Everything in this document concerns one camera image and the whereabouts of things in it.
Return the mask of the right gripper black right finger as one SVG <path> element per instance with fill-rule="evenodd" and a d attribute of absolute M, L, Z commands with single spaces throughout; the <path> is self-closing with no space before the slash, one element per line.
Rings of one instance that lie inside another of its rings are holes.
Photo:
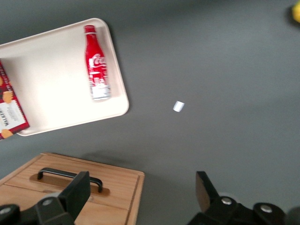
<path fill-rule="evenodd" d="M 221 196 L 204 171 L 195 176 L 196 197 L 201 211 L 190 225 L 283 225 L 285 213 L 278 206 L 258 202 L 252 209 L 229 196 Z"/>

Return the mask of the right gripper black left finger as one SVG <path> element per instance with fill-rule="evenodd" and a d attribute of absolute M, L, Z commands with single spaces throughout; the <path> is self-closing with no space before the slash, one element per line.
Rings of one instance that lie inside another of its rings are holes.
<path fill-rule="evenodd" d="M 58 196 L 41 199 L 21 211 L 17 204 L 0 207 L 2 225 L 74 225 L 90 196 L 90 174 L 79 172 Z"/>

